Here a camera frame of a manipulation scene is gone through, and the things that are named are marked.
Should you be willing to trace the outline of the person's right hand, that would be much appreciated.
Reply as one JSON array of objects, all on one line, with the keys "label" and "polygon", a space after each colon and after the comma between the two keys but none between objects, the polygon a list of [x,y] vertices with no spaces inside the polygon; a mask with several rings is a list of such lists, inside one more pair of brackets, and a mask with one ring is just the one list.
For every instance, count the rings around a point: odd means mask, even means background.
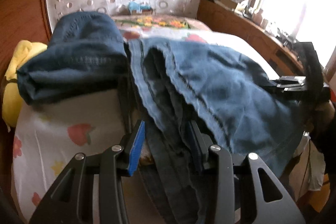
[{"label": "person's right hand", "polygon": [[315,111],[319,117],[326,120],[332,120],[335,115],[335,107],[331,100],[319,104],[315,108]]}]

